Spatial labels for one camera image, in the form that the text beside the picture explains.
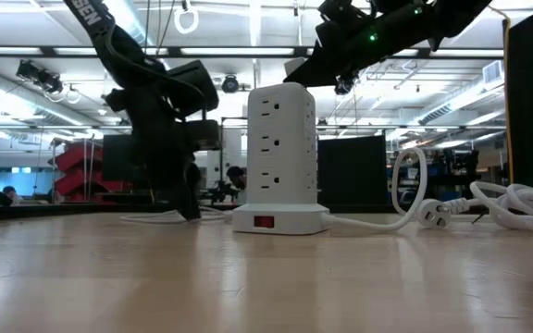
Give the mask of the person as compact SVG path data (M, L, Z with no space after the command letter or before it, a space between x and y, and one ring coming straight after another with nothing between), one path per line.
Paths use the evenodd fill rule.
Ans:
M238 190L236 203L238 205L246 204L247 180L244 170L239 166L231 166L227 170L227 176L229 178L230 183Z
M22 196L18 194L13 186L5 186L3 188L3 194L12 201L13 205L20 204L23 201Z

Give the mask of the white power strip tower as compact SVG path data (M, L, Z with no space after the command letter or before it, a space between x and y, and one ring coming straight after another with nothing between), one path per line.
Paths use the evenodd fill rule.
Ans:
M240 233L313 235L328 228L317 202L315 100L294 82L250 92L246 202L232 212Z

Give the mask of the black frame bar with lights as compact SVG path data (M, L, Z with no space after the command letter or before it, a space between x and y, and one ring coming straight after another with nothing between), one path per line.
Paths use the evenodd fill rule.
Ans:
M145 53L159 58L295 58L308 57L314 48L309 46L292 47L180 47L168 46L159 48L147 48ZM501 59L504 56L502 49L465 49L444 48L432 52L428 48L409 48L396 54L388 55L388 58L396 59L472 59L491 60ZM97 54L93 47L87 46L0 46L0 57L20 58L96 58Z

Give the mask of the red storage bins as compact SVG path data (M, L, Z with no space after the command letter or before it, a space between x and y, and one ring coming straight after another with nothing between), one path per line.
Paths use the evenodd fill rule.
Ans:
M102 203L106 193L125 189L124 182L103 180L103 148L97 143L73 143L49 164L60 173L53 191L61 203Z

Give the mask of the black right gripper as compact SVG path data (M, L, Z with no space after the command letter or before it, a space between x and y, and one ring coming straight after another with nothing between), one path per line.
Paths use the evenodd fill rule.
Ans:
M283 80L304 87L352 84L358 73L433 34L435 10L424 0L390 2L382 15L367 14L352 0L325 0L318 8L317 48Z

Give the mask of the black monitor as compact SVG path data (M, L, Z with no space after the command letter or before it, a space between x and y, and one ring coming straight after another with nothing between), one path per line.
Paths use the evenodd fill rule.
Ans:
M105 136L102 153L102 179L104 181L143 182L147 180L131 135Z

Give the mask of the black partition panel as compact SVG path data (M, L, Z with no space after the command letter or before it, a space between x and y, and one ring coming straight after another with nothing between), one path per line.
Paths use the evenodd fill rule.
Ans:
M387 204L387 182L386 145L382 136L318 142L317 187L320 204Z

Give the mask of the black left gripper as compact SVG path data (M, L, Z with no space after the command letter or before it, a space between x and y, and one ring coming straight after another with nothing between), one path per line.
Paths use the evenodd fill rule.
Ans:
M220 128L213 119L179 121L179 112L157 93L145 89L113 90L106 103L127 113L135 151L145 169L146 183L161 203L185 219L201 216L197 199L201 180L194 154L220 146Z

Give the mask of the black frame stand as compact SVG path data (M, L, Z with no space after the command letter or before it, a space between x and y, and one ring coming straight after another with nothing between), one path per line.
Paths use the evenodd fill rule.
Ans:
M242 132L246 130L246 117L223 117L220 120L219 180L227 180L227 170L242 161Z

